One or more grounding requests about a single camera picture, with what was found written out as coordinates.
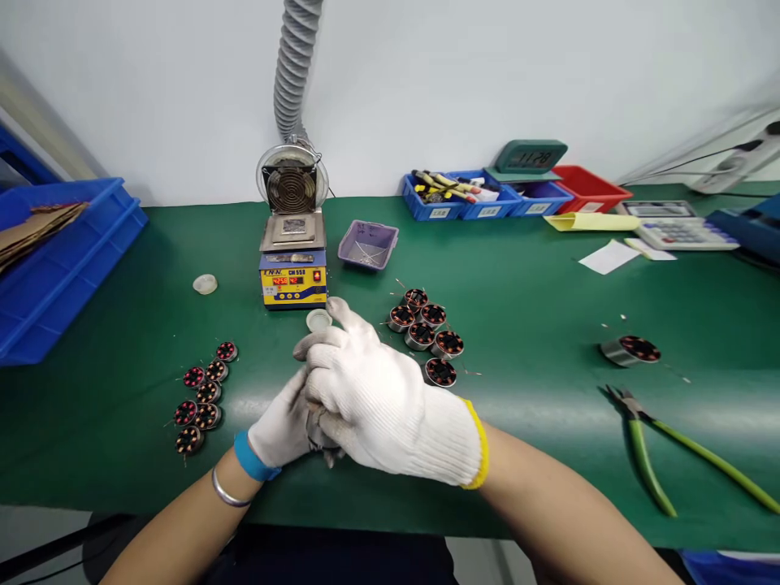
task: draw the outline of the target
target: white glove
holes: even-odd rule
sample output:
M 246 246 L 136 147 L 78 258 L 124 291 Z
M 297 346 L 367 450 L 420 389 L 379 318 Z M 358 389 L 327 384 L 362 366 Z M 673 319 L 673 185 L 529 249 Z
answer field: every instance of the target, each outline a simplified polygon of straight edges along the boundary
M 319 425 L 356 462 L 392 474 L 477 488 L 488 472 L 482 423 L 470 403 L 423 382 L 420 365 L 380 343 L 338 297 L 341 325 L 301 340 L 293 356 L 310 368 L 306 399 L 323 405 Z
M 310 451 L 309 408 L 301 391 L 305 381 L 306 368 L 302 367 L 247 431 L 249 445 L 267 467 L 287 465 Z

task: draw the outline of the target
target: blue wristband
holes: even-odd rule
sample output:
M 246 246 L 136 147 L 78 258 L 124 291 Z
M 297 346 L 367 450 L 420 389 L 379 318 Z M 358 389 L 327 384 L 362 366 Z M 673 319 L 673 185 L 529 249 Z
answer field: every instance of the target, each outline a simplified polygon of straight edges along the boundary
M 249 435 L 246 431 L 236 436 L 233 448 L 236 450 L 236 457 L 241 467 L 255 481 L 271 481 L 282 472 L 281 467 L 269 467 L 260 461 L 260 457 L 255 455 L 249 446 Z

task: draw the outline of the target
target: pliers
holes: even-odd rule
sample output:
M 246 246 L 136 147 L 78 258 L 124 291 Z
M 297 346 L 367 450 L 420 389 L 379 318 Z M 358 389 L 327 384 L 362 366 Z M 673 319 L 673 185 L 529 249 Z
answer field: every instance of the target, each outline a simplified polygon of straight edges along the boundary
M 633 443 L 634 455 L 636 457 L 637 464 L 639 465 L 639 472 L 642 475 L 642 479 L 648 486 L 652 497 L 655 499 L 658 506 L 667 516 L 672 518 L 677 517 L 677 510 L 672 506 L 669 497 L 664 493 L 661 484 L 658 483 L 658 478 L 650 465 L 650 458 L 648 456 L 648 448 L 644 443 L 644 433 L 642 431 L 642 424 L 639 420 L 643 420 L 646 423 L 652 424 L 654 427 L 661 429 L 664 433 L 676 439 L 680 443 L 684 444 L 694 453 L 699 454 L 701 457 L 712 463 L 723 473 L 732 478 L 736 483 L 742 486 L 751 496 L 756 498 L 761 504 L 775 512 L 780 514 L 780 504 L 775 501 L 772 496 L 753 483 L 745 474 L 732 466 L 728 461 L 720 458 L 712 451 L 702 447 L 700 444 L 693 440 L 688 439 L 682 433 L 675 431 L 672 427 L 664 424 L 657 418 L 653 418 L 647 412 L 645 412 L 642 405 L 634 398 L 628 390 L 613 390 L 610 386 L 606 386 L 606 391 L 609 396 L 622 406 L 626 412 L 628 418 L 628 426 L 631 434 L 631 442 Z

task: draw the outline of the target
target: flexible exhaust hose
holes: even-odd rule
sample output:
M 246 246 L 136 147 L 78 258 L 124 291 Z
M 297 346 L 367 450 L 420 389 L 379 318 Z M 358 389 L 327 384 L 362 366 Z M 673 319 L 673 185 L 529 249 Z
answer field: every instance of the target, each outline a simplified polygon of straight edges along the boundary
M 285 143 L 292 142 L 293 135 L 306 142 L 309 140 L 301 121 L 301 106 L 322 7 L 323 0 L 284 0 L 274 83 L 274 115 Z

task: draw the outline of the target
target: yellow sticky note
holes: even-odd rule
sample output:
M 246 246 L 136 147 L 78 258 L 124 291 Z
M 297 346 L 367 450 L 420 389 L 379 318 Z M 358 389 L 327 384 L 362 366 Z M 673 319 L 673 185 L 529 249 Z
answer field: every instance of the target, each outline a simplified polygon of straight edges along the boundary
M 639 218 L 633 215 L 573 213 L 545 215 L 545 221 L 559 232 L 631 232 L 639 227 Z

